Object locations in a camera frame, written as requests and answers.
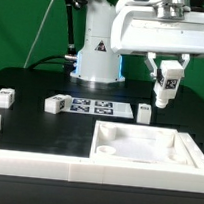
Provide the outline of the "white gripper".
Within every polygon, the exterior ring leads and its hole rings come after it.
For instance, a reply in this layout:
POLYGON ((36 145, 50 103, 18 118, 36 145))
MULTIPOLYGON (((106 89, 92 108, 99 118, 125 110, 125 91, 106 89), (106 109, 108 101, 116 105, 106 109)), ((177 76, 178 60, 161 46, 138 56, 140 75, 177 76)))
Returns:
POLYGON ((204 57, 204 12, 187 12, 185 19, 158 19, 152 7, 127 6, 115 17, 110 46, 121 55, 146 54, 150 77, 156 79, 156 54, 179 56, 179 75, 190 62, 190 55, 204 57))

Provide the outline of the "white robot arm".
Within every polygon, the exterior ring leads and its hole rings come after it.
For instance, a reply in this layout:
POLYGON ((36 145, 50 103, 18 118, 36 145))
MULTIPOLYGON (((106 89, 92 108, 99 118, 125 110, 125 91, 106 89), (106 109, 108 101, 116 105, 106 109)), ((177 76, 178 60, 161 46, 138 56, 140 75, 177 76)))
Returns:
POLYGON ((87 0, 84 46, 78 51, 74 80, 90 87, 124 82, 124 55, 145 58, 151 76, 163 67, 158 55, 174 56, 170 63, 184 69, 192 56, 204 57, 204 12, 194 12, 190 0, 87 0))

